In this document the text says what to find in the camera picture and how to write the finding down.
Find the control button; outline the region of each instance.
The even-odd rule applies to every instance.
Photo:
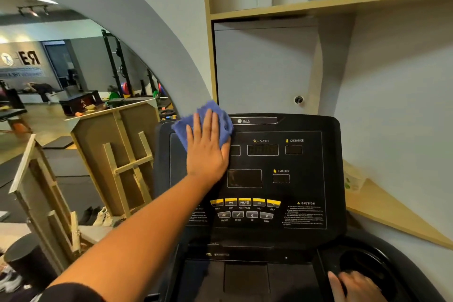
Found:
[[[217,213],[219,215],[219,218],[221,219],[228,219],[231,217],[231,211],[222,211],[220,213]]]
[[[260,211],[260,219],[272,219],[273,217],[274,217],[274,214],[265,213],[263,211]]]
[[[237,198],[225,198],[225,205],[226,206],[236,206]]]
[[[248,211],[247,212],[247,217],[249,219],[257,219],[258,218],[258,212],[257,211]]]
[[[240,206],[251,206],[252,205],[252,198],[240,198],[239,199]]]
[[[273,174],[272,182],[277,184],[290,183],[289,174]]]
[[[254,198],[253,206],[266,206],[266,200],[264,198]]]
[[[267,200],[267,206],[270,206],[271,208],[278,208],[280,207],[280,201],[275,201],[275,200]]]
[[[302,146],[285,146],[285,154],[302,154]]]
[[[244,217],[244,212],[243,211],[234,211],[233,217]]]
[[[231,145],[230,156],[241,156],[241,145]]]
[[[212,206],[223,206],[223,198],[210,201]]]

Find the cleaning rag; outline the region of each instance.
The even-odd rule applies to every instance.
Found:
[[[224,143],[228,141],[228,138],[233,133],[233,122],[231,121],[231,118],[230,116],[228,116],[226,111],[222,110],[220,106],[217,105],[216,102],[210,100],[209,102],[204,104],[201,108],[197,109],[197,114],[200,115],[201,125],[203,125],[204,117],[208,109],[211,109],[212,112],[215,112],[219,116],[219,145],[220,148],[222,148]],[[173,130],[175,131],[176,135],[178,135],[178,138],[183,144],[186,151],[187,151],[187,131],[186,131],[187,124],[190,125],[193,131],[193,115],[183,117],[172,125]]]

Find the brand logo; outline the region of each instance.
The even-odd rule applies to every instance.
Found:
[[[11,57],[11,55],[9,55],[8,53],[2,53],[1,54],[1,59],[2,59],[3,63],[7,64],[8,66],[13,66],[14,65],[14,60]]]

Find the shoe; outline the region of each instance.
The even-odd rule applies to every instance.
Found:
[[[93,213],[93,208],[92,207],[89,207],[88,209],[86,209],[83,212],[83,216],[80,219],[79,224],[82,225],[82,226],[87,225],[87,222],[90,219],[92,213]]]
[[[22,286],[22,276],[20,276],[17,272],[13,272],[10,280],[5,283],[4,291],[7,294],[10,294]]]
[[[11,279],[13,272],[13,268],[9,265],[0,272],[0,292],[5,290],[6,283]]]
[[[93,211],[91,212],[90,219],[87,222],[87,226],[93,225],[94,221],[96,221],[97,219],[97,214],[99,213],[100,210],[101,210],[100,206],[93,209]]]
[[[110,227],[111,225],[113,225],[113,217],[110,216],[110,213],[107,212],[105,214],[105,219],[104,219],[104,223],[102,224],[104,227]]]
[[[107,214],[107,208],[103,207],[97,214],[96,221],[94,221],[93,226],[102,226],[105,220],[105,215]]]

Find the cup holder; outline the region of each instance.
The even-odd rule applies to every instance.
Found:
[[[388,269],[374,255],[358,250],[347,251],[340,257],[340,269],[345,272],[360,272],[380,288],[387,301],[395,298],[395,281]]]

